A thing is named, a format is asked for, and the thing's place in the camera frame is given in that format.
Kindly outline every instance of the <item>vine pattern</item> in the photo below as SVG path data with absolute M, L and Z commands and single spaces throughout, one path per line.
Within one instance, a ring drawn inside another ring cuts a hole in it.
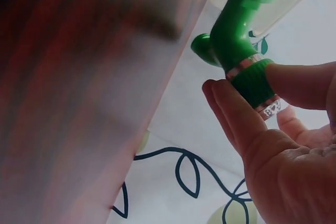
M 250 38 L 256 38 L 256 36 L 254 36 L 253 32 L 250 31 L 249 32 L 249 37 Z M 253 43 L 253 47 L 256 49 L 256 51 L 259 51 L 261 54 L 265 54 L 268 51 L 268 44 L 266 41 L 266 37 L 263 37 L 262 39 L 260 39 L 259 41 Z M 162 148 L 160 150 L 154 151 L 154 152 L 150 152 L 150 153 L 146 153 L 146 154 L 142 154 L 142 155 L 137 155 L 134 157 L 134 161 L 140 161 L 140 160 L 144 160 L 147 158 L 151 158 L 163 153 L 167 153 L 167 152 L 175 152 L 175 153 L 180 153 L 181 156 L 179 157 L 179 159 L 177 160 L 176 166 L 175 166 L 175 177 L 176 180 L 178 182 L 178 184 L 180 185 L 180 187 L 187 193 L 189 194 L 191 197 L 197 199 L 199 194 L 200 194 L 200 190 L 201 190 L 201 175 L 199 173 L 199 169 L 197 166 L 197 163 L 201 164 L 204 166 L 204 168 L 206 168 L 210 174 L 214 177 L 214 179 L 216 180 L 217 184 L 220 186 L 220 188 L 223 190 L 223 192 L 225 192 L 229 197 L 230 200 L 229 202 L 226 204 L 226 206 L 224 207 L 223 213 L 222 213 L 222 222 L 223 224 L 227 224 L 226 222 L 226 213 L 227 210 L 230 206 L 230 204 L 234 201 L 236 201 L 237 203 L 241 204 L 241 206 L 244 209 L 245 212 L 245 220 L 246 220 L 246 224 L 249 224 L 249 214 L 248 214 L 248 209 L 246 206 L 246 202 L 252 201 L 252 199 L 250 198 L 241 198 L 241 196 L 244 196 L 246 194 L 248 194 L 248 191 L 244 191 L 242 193 L 237 194 L 238 190 L 240 189 L 240 187 L 245 183 L 245 179 L 242 179 L 240 181 L 240 183 L 236 186 L 236 188 L 233 190 L 233 192 L 230 192 L 223 184 L 223 182 L 220 180 L 219 176 L 215 173 L 215 171 L 198 155 L 183 149 L 183 148 L 178 148 L 178 147 L 165 147 Z M 182 161 L 187 158 L 189 159 L 189 161 L 191 162 L 194 171 L 195 171 L 195 177 L 196 177 L 196 188 L 195 191 L 190 190 L 182 181 L 181 179 L 181 174 L 180 174 L 180 169 L 181 169 L 181 164 Z M 124 201 L 124 210 L 121 211 L 119 210 L 117 207 L 113 206 L 112 210 L 115 211 L 120 217 L 127 219 L 128 217 L 128 213 L 129 213 L 129 202 L 128 202 L 128 193 L 127 193 L 127 187 L 126 187 L 126 183 L 124 182 L 122 185 L 122 193 L 123 193 L 123 201 Z

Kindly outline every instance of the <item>faucet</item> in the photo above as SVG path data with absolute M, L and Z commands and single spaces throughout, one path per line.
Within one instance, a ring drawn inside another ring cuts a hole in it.
M 278 97 L 266 79 L 264 58 L 253 47 L 248 32 L 262 4 L 273 0 L 228 0 L 210 34 L 198 35 L 191 49 L 206 63 L 221 67 L 233 87 L 267 120 L 277 114 Z

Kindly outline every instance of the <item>finger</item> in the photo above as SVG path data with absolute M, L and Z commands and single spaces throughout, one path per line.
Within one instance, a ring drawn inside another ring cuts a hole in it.
M 280 130 L 285 132 L 295 142 L 297 142 L 303 133 L 308 131 L 308 129 L 296 117 L 292 106 L 288 106 L 284 110 L 280 111 L 277 115 L 277 120 Z
M 228 81 L 214 83 L 213 92 L 232 130 L 245 169 L 256 171 L 284 150 L 299 147 L 285 133 L 267 130 L 261 116 Z
M 330 120 L 331 132 L 336 139 L 336 72 L 329 86 L 327 94 L 327 112 Z
M 224 114 L 222 113 L 220 107 L 216 103 L 213 92 L 212 92 L 212 85 L 215 82 L 216 82 L 215 80 L 207 80 L 203 84 L 202 90 L 203 90 L 203 93 L 205 95 L 205 98 L 206 98 L 210 108 L 212 109 L 212 111 L 214 112 L 215 116 L 217 117 L 219 123 L 221 124 L 225 135 L 227 136 L 227 138 L 231 142 L 232 146 L 237 150 L 236 143 L 235 143 L 232 131 L 230 129 L 230 126 L 227 123 L 227 120 L 226 120 Z
M 216 104 L 224 114 L 242 154 L 251 141 L 266 131 L 267 127 L 261 116 L 228 81 L 220 80 L 213 83 L 212 91 Z
M 336 72 L 336 62 L 318 66 L 283 66 L 266 68 L 273 90 L 288 103 L 304 109 L 325 110 L 327 93 Z

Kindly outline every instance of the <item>hand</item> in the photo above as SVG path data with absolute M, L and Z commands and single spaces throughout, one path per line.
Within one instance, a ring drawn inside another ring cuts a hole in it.
M 336 62 L 271 64 L 266 74 L 288 103 L 326 110 L 330 125 L 309 131 L 289 107 L 277 116 L 280 131 L 268 130 L 228 81 L 206 81 L 203 92 L 243 159 L 251 198 L 268 224 L 336 223 Z

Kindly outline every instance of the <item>hose connector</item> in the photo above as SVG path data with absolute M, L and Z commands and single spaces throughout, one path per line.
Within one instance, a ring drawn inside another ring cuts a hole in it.
M 226 79 L 264 120 L 280 110 L 265 73 L 273 61 L 255 50 L 248 32 L 261 4 L 271 1 L 228 0 L 211 33 L 197 36 L 191 45 L 205 62 L 224 69 Z

